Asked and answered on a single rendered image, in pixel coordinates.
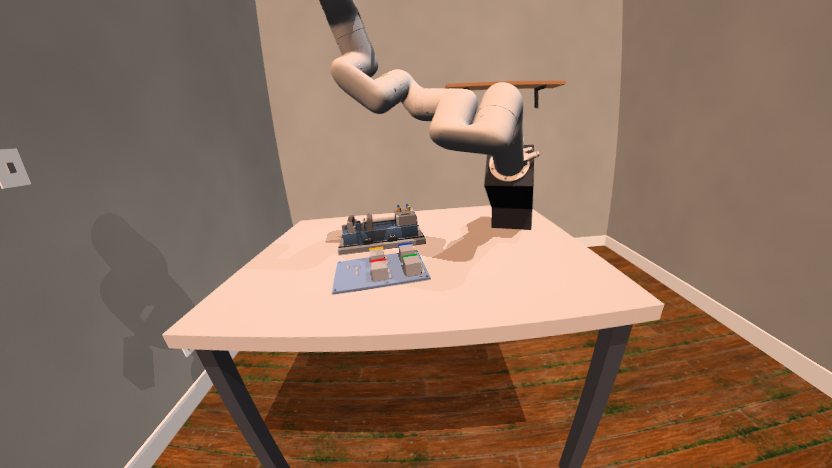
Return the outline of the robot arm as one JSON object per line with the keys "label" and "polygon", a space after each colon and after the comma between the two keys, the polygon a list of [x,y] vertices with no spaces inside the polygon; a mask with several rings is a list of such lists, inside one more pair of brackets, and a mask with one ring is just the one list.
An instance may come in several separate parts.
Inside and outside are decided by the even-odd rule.
{"label": "robot arm", "polygon": [[384,114],[401,102],[415,119],[432,121],[430,138],[442,148],[494,155],[489,167],[500,181],[515,182],[526,175],[529,161],[540,154],[528,154],[532,147],[524,149],[523,98],[515,86],[504,82],[492,85],[473,124],[478,99],[470,90],[424,89],[403,70],[371,79],[378,70],[378,60],[354,1],[319,2],[342,53],[330,68],[342,90],[376,114]]}

